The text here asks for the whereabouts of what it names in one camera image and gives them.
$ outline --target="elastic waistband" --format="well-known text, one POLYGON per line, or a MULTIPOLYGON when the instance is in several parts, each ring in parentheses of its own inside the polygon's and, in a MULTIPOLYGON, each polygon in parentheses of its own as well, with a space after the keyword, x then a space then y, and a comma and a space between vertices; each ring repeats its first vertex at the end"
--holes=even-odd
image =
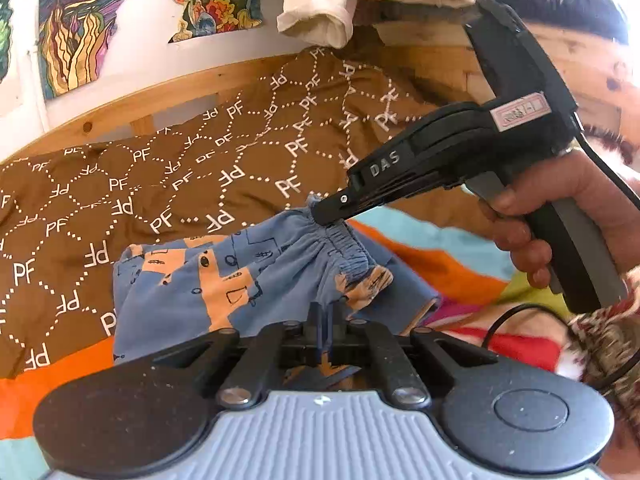
POLYGON ((342 261, 338 264, 340 273, 344 274, 348 283, 359 282, 376 265, 367 250, 356 239, 353 230, 339 220, 327 226, 316 224, 311 209, 320 199, 310 196, 306 199, 305 215, 318 229, 318 234, 324 237, 340 253, 342 261))

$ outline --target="turquoise fabric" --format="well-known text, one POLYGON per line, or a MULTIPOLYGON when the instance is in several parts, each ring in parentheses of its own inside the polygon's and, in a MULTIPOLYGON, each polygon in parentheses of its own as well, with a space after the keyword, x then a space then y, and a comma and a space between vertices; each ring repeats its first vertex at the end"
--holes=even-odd
POLYGON ((491 240, 462 229, 440 228, 384 206, 360 213, 354 219, 394 242, 416 249, 443 250, 478 274, 510 282, 516 273, 509 253, 498 249, 491 240))
POLYGON ((34 437, 0 440, 1 480, 37 480, 48 470, 34 437))

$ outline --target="black cable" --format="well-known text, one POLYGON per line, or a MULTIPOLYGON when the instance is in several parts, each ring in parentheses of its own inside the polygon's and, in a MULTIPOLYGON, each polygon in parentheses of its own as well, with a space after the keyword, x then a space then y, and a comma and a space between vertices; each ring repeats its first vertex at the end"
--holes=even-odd
POLYGON ((593 381, 593 383, 589 384, 589 386, 591 388, 594 388, 595 390, 600 390, 600 391, 608 390, 610 387, 613 386, 613 383, 615 383, 617 380, 627 375, 631 371, 631 369, 634 366, 636 366, 639 362, 640 362, 640 348, 636 349, 636 352, 629 359, 627 359, 626 363, 624 363, 617 370, 610 373, 609 375, 606 375, 600 379, 597 379, 596 381, 593 381))
MULTIPOLYGON (((593 161, 593 163, 604 173, 616 187, 629 199, 629 201, 636 206, 636 209, 640 211, 640 197, 636 192, 626 183, 611 167, 600 158, 595 150, 589 145, 586 137, 582 132, 575 136, 575 139, 580 144, 580 147, 587 154, 587 156, 593 161)), ((610 388, 613 383, 621 379, 624 375, 629 373, 631 369, 640 362, 640 348, 624 363, 620 368, 610 373, 609 375, 598 379, 591 386, 596 390, 603 390, 610 388)))
MULTIPOLYGON (((486 335, 484 336, 484 339, 482 340, 482 348, 488 349, 489 348, 489 342, 491 341, 491 338, 494 336, 496 331, 502 325, 504 325, 504 323, 508 319, 511 319, 511 317, 515 316, 516 314, 518 314, 519 312, 522 312, 524 310, 540 310, 542 312, 546 312, 550 316, 555 317, 560 323, 562 323, 566 327, 569 337, 572 340, 574 340, 575 342, 577 342, 580 345, 581 348, 583 348, 584 350, 587 350, 586 348, 584 348, 584 345, 583 345, 582 341, 580 340, 580 338, 578 338, 577 334, 571 329, 571 327, 567 324, 567 322, 559 314, 556 314, 548 306, 540 305, 540 304, 537 304, 537 303, 523 303, 523 304, 514 306, 513 308, 510 308, 509 310, 507 310, 507 312, 502 314, 489 327, 489 330, 487 330, 486 335)), ((638 348, 636 350, 636 352, 622 366, 617 368, 612 373, 610 373, 610 374, 608 374, 608 375, 606 375, 606 376, 594 381, 593 383, 589 384, 589 386, 591 386, 595 390, 600 390, 600 391, 608 390, 613 385, 613 383, 615 383, 617 380, 621 379, 626 374, 628 374, 631 371, 631 369, 634 366, 636 366, 639 362, 640 362, 640 348, 638 348)))
POLYGON ((498 319, 494 321, 494 323, 489 327, 489 330, 486 331, 486 336, 484 336, 484 339, 482 340, 482 348, 488 349, 489 341, 491 341, 491 338, 494 336, 495 332, 502 325, 504 325, 504 323, 508 319, 511 319, 511 317, 515 316, 519 312, 522 312, 523 310, 541 310, 542 312, 546 312, 550 316, 555 317, 560 323, 562 323, 563 326, 567 328, 569 337, 571 337, 571 339, 575 340, 576 342, 580 343, 580 346, 582 346, 582 342, 580 341, 578 336, 575 335, 574 331, 571 330, 571 327, 567 325, 566 320, 562 316, 555 313, 548 306, 540 305, 537 303, 523 303, 510 308, 509 310, 507 310, 507 312, 502 314, 498 319))
POLYGON ((636 192, 631 189, 631 186, 627 184, 622 177, 619 176, 615 171, 613 171, 609 165, 600 158, 593 148, 589 145, 586 137, 582 132, 575 136, 575 140, 578 141, 580 147, 587 154, 587 156, 593 161, 593 163, 600 169, 602 173, 604 173, 610 181, 612 181, 616 187, 624 193, 624 195, 631 201, 631 203, 636 206, 636 209, 640 211, 640 197, 636 195, 636 192))

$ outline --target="red fabric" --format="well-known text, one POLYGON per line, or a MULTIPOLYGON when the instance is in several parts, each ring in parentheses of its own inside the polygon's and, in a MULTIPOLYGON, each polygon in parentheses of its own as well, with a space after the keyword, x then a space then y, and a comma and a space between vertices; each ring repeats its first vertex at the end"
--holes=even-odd
MULTIPOLYGON (((456 328, 447 332, 484 338, 486 330, 481 328, 456 328)), ((555 372, 562 348, 558 343, 544 337, 513 334, 494 334, 489 350, 516 359, 521 363, 555 372)))

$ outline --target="metal screw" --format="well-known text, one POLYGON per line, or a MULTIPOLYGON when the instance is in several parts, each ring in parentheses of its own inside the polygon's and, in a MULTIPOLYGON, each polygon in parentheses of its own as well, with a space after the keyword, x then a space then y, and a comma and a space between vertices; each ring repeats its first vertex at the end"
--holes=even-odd
POLYGON ((393 392, 394 399, 404 406, 415 406, 416 404, 422 404, 427 400, 426 394, 419 390, 409 386, 407 388, 396 388, 393 392))
POLYGON ((244 388, 227 388, 220 392, 220 402, 227 406, 242 406, 249 402, 251 393, 244 388))

